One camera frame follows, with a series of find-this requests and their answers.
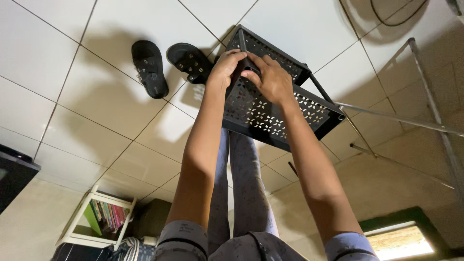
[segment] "shirt sleeve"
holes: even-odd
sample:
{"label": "shirt sleeve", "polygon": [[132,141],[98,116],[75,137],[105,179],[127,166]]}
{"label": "shirt sleeve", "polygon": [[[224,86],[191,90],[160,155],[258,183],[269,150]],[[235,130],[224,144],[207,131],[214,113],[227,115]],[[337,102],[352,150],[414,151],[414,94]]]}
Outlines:
{"label": "shirt sleeve", "polygon": [[328,261],[378,261],[369,240],[361,234],[349,232],[332,237],[325,244]]}
{"label": "shirt sleeve", "polygon": [[190,221],[173,221],[161,231],[155,261],[206,261],[208,238],[203,228]]}

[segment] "metal rack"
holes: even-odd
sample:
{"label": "metal rack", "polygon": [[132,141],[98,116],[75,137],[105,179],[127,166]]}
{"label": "metal rack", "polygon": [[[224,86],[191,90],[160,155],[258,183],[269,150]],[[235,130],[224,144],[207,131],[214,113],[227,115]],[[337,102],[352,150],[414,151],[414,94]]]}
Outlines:
{"label": "metal rack", "polygon": [[[429,105],[430,105],[430,108],[432,110],[433,117],[434,117],[436,123],[430,123],[430,122],[426,122],[426,121],[419,121],[419,120],[409,119],[409,118],[402,117],[402,116],[399,116],[399,115],[396,115],[396,114],[390,114],[390,113],[385,113],[385,112],[381,112],[381,111],[367,110],[367,109],[363,109],[361,107],[354,106],[354,105],[349,105],[349,104],[343,104],[343,103],[337,103],[337,102],[334,102],[334,104],[339,106],[340,110],[345,114],[346,119],[348,120],[348,122],[351,124],[351,126],[354,128],[354,130],[358,133],[359,137],[361,138],[361,140],[363,141],[363,143],[365,144],[365,146],[368,149],[366,150],[366,149],[361,148],[359,146],[356,146],[354,144],[350,144],[350,147],[352,147],[354,149],[357,149],[359,151],[371,154],[374,158],[381,158],[381,159],[387,160],[389,162],[399,164],[399,165],[401,165],[403,167],[407,167],[409,169],[412,169],[412,170],[414,170],[416,173],[418,173],[420,175],[426,176],[426,177],[432,179],[435,182],[438,182],[438,183],[440,183],[440,184],[442,184],[442,185],[444,185],[446,187],[454,189],[455,192],[456,192],[456,195],[458,196],[459,201],[461,202],[461,206],[464,207],[464,170],[463,170],[462,164],[460,163],[458,157],[454,153],[454,150],[452,148],[450,139],[448,137],[448,133],[464,137],[464,131],[458,130],[458,129],[455,129],[455,128],[452,128],[452,127],[449,127],[449,126],[445,126],[445,125],[442,124],[440,113],[438,111],[435,100],[433,99],[432,92],[430,91],[430,88],[429,88],[430,80],[429,80],[426,72],[423,70],[422,61],[420,59],[419,49],[417,47],[416,40],[414,38],[410,38],[405,43],[405,45],[406,46],[409,45],[409,47],[411,48],[411,51],[412,51],[412,54],[414,56],[414,60],[416,62],[417,69],[418,69],[418,71],[420,73],[420,76],[422,78],[423,87],[424,87],[424,90],[425,90],[425,92],[427,94]],[[364,136],[358,130],[356,125],[353,123],[353,121],[345,113],[345,111],[343,109],[345,107],[356,110],[356,111],[366,112],[366,113],[386,117],[388,119],[397,120],[397,121],[400,121],[400,122],[412,124],[412,125],[415,125],[415,126],[424,127],[424,128],[428,128],[428,129],[435,130],[435,131],[437,130],[440,133],[441,140],[442,140],[443,146],[445,148],[446,155],[448,157],[448,164],[449,164],[449,167],[451,169],[451,171],[450,171],[451,185],[447,184],[447,182],[444,182],[444,181],[442,181],[440,179],[437,179],[437,178],[435,178],[435,177],[433,177],[433,176],[431,176],[431,175],[429,175],[427,173],[424,173],[424,172],[422,172],[420,170],[414,169],[414,168],[409,167],[409,166],[407,166],[405,164],[399,163],[399,162],[397,162],[397,161],[395,161],[393,159],[390,159],[388,157],[385,157],[385,156],[382,156],[382,155],[379,155],[379,154],[375,153],[372,150],[372,148],[369,146],[369,144],[367,143]]]}

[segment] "leg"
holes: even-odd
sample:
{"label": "leg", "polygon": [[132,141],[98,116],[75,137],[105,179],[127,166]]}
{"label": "leg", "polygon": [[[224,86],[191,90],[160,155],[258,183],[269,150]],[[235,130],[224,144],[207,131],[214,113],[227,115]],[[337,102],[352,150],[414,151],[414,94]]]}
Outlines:
{"label": "leg", "polygon": [[208,222],[208,255],[216,251],[231,238],[228,220],[227,195],[227,158],[229,156],[229,131],[221,130],[218,161],[214,178],[214,189],[211,197]]}
{"label": "leg", "polygon": [[250,231],[268,232],[278,237],[276,220],[261,181],[253,139],[231,132],[230,154],[234,197],[233,237]]}

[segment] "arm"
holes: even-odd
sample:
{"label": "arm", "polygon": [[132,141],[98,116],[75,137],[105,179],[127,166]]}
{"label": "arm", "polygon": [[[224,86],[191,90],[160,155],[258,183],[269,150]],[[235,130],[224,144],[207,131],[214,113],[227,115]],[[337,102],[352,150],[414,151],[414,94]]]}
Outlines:
{"label": "arm", "polygon": [[226,88],[238,61],[245,57],[246,53],[238,49],[225,52],[211,71],[184,149],[179,183],[166,224],[192,221],[207,231]]}
{"label": "arm", "polygon": [[262,79],[252,71],[243,71],[242,76],[281,111],[298,178],[322,241],[344,232],[362,235],[337,173],[295,100],[291,76],[267,55],[261,59],[248,53],[248,57],[261,70]]}

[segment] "white shelf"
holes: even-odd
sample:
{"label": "white shelf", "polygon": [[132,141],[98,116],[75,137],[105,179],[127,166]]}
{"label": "white shelf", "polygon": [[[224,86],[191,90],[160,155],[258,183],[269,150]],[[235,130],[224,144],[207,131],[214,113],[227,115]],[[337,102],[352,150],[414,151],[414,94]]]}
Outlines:
{"label": "white shelf", "polygon": [[[98,185],[94,185],[92,187],[92,190],[81,201],[78,212],[74,216],[64,236],[58,240],[56,246],[59,246],[62,243],[72,243],[72,244],[84,245],[84,246],[95,247],[95,248],[105,248],[109,245],[114,245],[115,251],[119,248],[119,245],[121,244],[121,241],[122,241],[122,237],[124,236],[124,232],[126,232],[127,224],[129,223],[130,216],[132,215],[132,211],[134,210],[135,203],[137,202],[137,198],[134,198],[132,202],[128,202],[128,201],[121,200],[121,199],[118,199],[118,198],[115,198],[109,195],[98,193],[97,189],[98,189]],[[122,225],[122,229],[121,229],[121,232],[119,234],[117,241],[105,239],[101,237],[77,234],[73,232],[77,224],[79,223],[79,219],[84,215],[84,211],[87,208],[87,205],[90,203],[90,200],[92,199],[129,209],[129,213],[126,215],[126,220],[124,224]]]}

